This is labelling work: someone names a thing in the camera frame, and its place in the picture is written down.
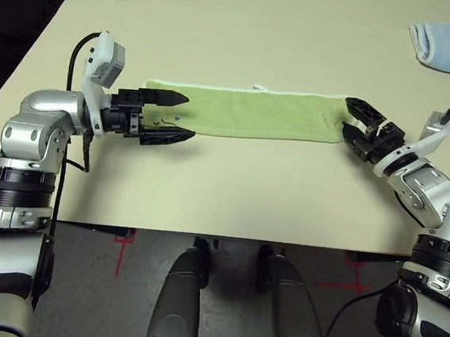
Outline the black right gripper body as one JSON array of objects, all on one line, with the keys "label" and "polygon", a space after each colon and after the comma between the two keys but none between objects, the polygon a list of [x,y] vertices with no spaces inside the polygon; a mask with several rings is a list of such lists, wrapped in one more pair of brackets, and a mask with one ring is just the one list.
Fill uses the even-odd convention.
[{"label": "black right gripper body", "polygon": [[392,121],[379,128],[377,124],[368,125],[364,134],[353,141],[353,151],[361,161],[376,165],[389,153],[405,144],[406,133]]}]

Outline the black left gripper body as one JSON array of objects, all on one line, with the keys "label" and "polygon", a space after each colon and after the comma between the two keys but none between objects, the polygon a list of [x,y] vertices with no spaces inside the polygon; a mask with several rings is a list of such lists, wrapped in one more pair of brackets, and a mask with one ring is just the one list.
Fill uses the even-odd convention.
[{"label": "black left gripper body", "polygon": [[120,89],[111,95],[111,105],[100,114],[105,132],[115,132],[124,137],[139,137],[144,126],[141,124],[145,89]]}]

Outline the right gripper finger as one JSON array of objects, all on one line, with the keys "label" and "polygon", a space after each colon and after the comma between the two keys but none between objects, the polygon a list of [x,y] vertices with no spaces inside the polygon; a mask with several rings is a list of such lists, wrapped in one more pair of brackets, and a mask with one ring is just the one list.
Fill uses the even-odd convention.
[{"label": "right gripper finger", "polygon": [[356,126],[344,122],[342,135],[345,143],[359,158],[367,158],[367,155],[371,150],[371,142],[368,141],[364,132],[361,132]]},{"label": "right gripper finger", "polygon": [[350,114],[365,124],[366,128],[378,128],[386,118],[368,102],[360,98],[348,97],[345,100],[347,110]]}]

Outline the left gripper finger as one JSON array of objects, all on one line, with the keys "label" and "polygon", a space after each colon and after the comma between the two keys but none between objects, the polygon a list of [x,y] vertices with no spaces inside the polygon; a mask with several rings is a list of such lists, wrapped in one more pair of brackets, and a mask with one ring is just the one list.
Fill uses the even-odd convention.
[{"label": "left gripper finger", "polygon": [[139,143],[143,146],[177,144],[191,139],[195,134],[194,131],[178,126],[144,128],[144,131],[140,134]]},{"label": "left gripper finger", "polygon": [[189,102],[187,96],[173,90],[163,90],[155,88],[141,88],[139,89],[141,95],[141,101],[143,104],[153,104],[158,106],[170,106],[181,105]]}]

